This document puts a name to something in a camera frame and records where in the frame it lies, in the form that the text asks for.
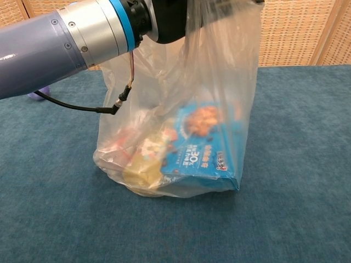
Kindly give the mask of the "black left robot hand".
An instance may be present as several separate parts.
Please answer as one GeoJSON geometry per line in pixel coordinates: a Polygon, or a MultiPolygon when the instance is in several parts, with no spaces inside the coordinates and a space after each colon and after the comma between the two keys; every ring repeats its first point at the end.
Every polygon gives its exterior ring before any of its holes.
{"type": "MultiPolygon", "coordinates": [[[[168,44],[183,38],[186,34],[188,4],[195,1],[142,1],[146,22],[142,35],[154,42],[168,44]]],[[[200,27],[235,13],[234,8],[262,6],[264,1],[200,1],[209,12],[208,18],[200,19],[200,27]]]]}

